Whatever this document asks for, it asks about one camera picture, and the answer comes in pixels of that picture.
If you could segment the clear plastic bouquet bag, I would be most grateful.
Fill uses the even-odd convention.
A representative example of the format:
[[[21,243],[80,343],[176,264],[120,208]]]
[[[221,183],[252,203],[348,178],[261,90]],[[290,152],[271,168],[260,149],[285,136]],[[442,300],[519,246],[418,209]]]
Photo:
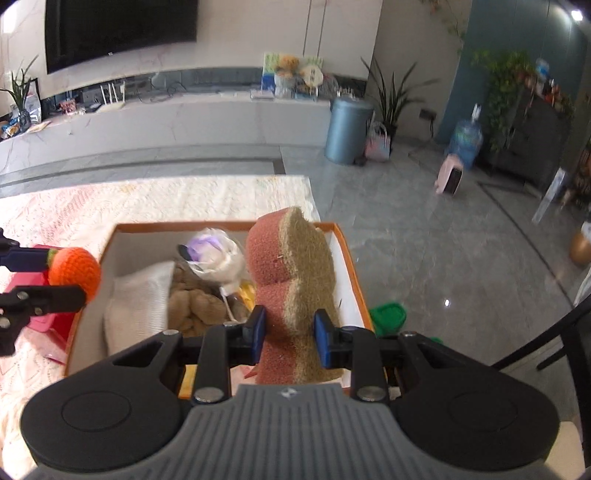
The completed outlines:
[[[238,242],[225,230],[205,228],[176,249],[194,275],[218,287],[229,320],[242,323],[243,319],[232,311],[232,306],[245,306],[238,295],[245,272],[245,256]]]

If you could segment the white lace tablecloth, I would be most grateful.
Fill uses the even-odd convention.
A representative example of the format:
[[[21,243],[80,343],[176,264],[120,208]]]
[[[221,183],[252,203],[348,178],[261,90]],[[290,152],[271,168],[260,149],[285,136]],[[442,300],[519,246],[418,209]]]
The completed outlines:
[[[320,217],[303,176],[196,176],[87,184],[6,197],[1,227],[25,247],[82,247],[100,256],[118,224],[256,220],[290,206]],[[1,360],[1,467],[21,479],[35,463],[19,422],[26,402],[60,380],[63,368],[42,353],[42,334],[25,328]]]

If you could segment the white folded towel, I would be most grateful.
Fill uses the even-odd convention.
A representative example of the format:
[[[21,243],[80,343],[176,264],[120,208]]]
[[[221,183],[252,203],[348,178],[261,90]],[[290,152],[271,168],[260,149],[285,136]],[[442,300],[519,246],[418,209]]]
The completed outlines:
[[[174,263],[153,264],[117,277],[104,312],[108,355],[167,329],[167,304]]]

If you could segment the green plastic lid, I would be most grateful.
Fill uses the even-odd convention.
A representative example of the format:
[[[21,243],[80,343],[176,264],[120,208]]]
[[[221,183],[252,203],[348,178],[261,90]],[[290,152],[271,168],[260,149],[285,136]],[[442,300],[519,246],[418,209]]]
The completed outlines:
[[[407,320],[406,309],[398,302],[390,302],[370,310],[370,320],[378,337],[398,334]]]

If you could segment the long leaf potted plant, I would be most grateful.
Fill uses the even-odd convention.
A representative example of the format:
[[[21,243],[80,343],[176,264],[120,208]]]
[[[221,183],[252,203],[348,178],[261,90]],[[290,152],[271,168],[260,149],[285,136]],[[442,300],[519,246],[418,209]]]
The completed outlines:
[[[381,123],[386,127],[386,131],[391,138],[398,133],[399,121],[404,110],[413,104],[423,104],[425,99],[416,96],[415,93],[423,88],[437,85],[439,78],[430,78],[412,83],[413,76],[418,63],[414,62],[404,73],[401,79],[397,79],[395,73],[392,73],[390,79],[387,79],[377,60],[367,62],[361,59],[366,68],[369,80],[377,89],[377,95],[372,99],[376,102],[380,114]]]

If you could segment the copper round pot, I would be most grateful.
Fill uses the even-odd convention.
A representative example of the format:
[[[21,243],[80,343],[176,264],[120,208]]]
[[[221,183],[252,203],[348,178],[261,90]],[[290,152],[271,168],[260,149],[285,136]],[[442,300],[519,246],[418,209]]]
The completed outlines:
[[[581,267],[588,266],[591,262],[591,243],[581,230],[573,235],[569,247],[569,258]]]

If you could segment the orange crochet ball toy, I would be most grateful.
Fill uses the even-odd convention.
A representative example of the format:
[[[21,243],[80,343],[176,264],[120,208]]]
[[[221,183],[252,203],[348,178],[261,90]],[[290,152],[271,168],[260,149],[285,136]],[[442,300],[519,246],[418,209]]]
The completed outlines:
[[[101,268],[95,257],[83,248],[50,249],[47,279],[51,286],[80,287],[90,302],[100,285]]]

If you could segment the pink space heater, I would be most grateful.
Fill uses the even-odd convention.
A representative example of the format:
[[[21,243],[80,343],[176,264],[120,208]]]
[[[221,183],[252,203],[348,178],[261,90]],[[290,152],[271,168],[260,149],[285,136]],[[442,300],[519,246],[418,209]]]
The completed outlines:
[[[449,154],[444,160],[435,181],[437,194],[454,196],[460,186],[464,174],[464,166],[456,154]]]

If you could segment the black wall television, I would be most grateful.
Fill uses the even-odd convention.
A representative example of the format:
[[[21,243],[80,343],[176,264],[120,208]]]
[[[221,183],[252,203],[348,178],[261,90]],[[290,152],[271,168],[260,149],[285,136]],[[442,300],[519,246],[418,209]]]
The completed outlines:
[[[47,1],[47,71],[134,49],[194,42],[197,10],[193,0]]]

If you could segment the white wifi router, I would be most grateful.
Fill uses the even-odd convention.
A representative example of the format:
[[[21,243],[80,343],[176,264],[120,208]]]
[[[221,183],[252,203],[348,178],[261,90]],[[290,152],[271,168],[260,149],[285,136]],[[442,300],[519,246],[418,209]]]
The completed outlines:
[[[100,85],[100,92],[102,96],[102,103],[97,108],[97,113],[106,113],[110,111],[117,111],[125,106],[126,100],[126,82],[121,81],[119,84],[110,82],[106,85]]]

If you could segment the pink woven basket bag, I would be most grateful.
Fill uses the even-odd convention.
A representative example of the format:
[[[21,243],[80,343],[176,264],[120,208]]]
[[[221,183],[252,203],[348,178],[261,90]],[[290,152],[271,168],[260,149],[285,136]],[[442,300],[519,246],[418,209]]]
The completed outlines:
[[[381,122],[373,123],[367,135],[365,157],[368,160],[386,162],[391,156],[391,137]]]

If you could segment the small left potted plant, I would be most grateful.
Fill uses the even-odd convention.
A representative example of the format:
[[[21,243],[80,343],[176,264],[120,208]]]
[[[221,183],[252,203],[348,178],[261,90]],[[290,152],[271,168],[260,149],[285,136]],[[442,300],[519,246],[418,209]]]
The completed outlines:
[[[16,72],[10,73],[10,87],[2,88],[1,91],[8,93],[12,98],[17,109],[17,123],[21,133],[26,132],[32,125],[28,110],[26,109],[26,100],[28,98],[33,78],[29,71],[38,56],[35,56],[25,68],[20,68]]]

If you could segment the blue-grey trash bin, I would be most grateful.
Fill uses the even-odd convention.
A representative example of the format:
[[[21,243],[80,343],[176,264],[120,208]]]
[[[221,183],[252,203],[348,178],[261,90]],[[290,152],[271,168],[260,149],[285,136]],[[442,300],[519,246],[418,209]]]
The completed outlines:
[[[325,158],[339,165],[353,165],[363,156],[374,107],[362,99],[336,97],[325,143]]]

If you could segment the pink scouring sponge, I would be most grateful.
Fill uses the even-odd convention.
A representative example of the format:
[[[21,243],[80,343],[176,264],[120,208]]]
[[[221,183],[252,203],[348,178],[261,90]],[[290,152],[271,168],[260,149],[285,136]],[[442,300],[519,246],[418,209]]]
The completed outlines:
[[[335,381],[341,369],[322,368],[314,316],[324,309],[341,325],[335,307],[335,267],[325,234],[300,208],[276,211],[256,221],[245,245],[256,304],[266,309],[266,336],[256,383],[310,384]]]

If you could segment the pink box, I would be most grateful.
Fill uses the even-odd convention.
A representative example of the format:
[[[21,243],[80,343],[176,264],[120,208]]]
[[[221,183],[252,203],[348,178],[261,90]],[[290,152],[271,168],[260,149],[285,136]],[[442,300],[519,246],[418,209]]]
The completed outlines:
[[[48,268],[42,272],[14,273],[2,292],[20,286],[49,286]],[[75,319],[75,312],[48,313],[32,317],[26,329],[26,338],[44,357],[64,365],[67,360],[67,343]]]

